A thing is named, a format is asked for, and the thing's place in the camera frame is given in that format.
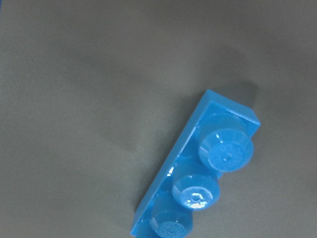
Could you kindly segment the long blue four-stud block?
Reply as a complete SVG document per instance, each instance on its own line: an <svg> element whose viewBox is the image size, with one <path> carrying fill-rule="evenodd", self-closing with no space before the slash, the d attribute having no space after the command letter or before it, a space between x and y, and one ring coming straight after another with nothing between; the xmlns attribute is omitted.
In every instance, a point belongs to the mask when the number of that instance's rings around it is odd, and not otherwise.
<svg viewBox="0 0 317 238"><path fill-rule="evenodd" d="M219 179L245 167L261 123L253 110L207 90L137 207L136 238L184 238L194 212L220 197Z"/></svg>

